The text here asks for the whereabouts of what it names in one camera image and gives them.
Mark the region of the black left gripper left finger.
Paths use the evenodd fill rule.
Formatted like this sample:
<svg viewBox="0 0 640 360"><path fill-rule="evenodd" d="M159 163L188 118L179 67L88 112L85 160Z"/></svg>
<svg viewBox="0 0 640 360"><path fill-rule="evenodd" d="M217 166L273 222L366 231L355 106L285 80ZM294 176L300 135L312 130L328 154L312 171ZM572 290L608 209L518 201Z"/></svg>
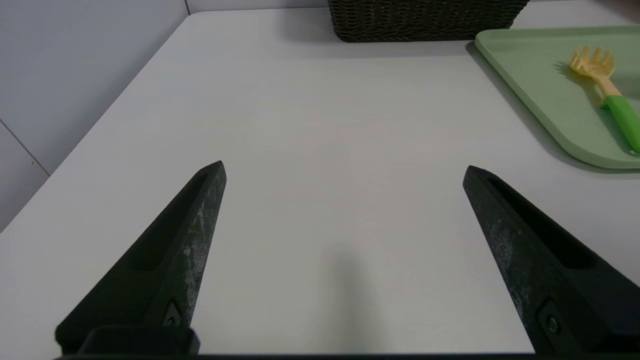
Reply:
<svg viewBox="0 0 640 360"><path fill-rule="evenodd" d="M226 189L197 171L55 329L63 354L197 354L191 328Z"/></svg>

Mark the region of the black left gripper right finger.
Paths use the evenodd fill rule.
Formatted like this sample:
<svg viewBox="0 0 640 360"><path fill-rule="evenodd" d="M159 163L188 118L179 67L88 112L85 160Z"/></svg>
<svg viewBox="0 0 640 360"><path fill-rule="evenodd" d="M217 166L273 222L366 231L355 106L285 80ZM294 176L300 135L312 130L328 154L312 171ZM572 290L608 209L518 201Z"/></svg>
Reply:
<svg viewBox="0 0 640 360"><path fill-rule="evenodd" d="M636 283L497 175L462 187L535 353L639 353Z"/></svg>

